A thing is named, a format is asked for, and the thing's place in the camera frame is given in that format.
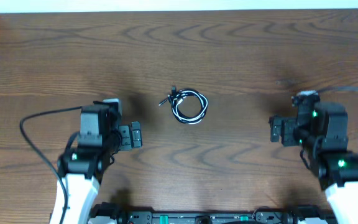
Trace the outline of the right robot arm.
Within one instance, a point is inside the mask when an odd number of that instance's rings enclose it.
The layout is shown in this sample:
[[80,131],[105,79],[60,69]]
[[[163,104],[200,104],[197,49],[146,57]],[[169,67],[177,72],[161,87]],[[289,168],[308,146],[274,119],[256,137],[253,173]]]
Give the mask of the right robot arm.
[[343,105],[306,101],[295,117],[271,116],[270,140],[301,146],[306,168],[318,179],[338,223],[358,223],[358,154],[348,150]]

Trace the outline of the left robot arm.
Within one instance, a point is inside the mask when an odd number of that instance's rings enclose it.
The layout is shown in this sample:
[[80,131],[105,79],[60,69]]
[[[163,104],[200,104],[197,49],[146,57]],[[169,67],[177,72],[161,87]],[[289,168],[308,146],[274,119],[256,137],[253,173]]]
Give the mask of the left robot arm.
[[50,223],[88,223],[105,170],[120,151],[142,147],[140,123],[121,124],[122,106],[115,99],[82,106],[80,130],[58,158],[57,196]]

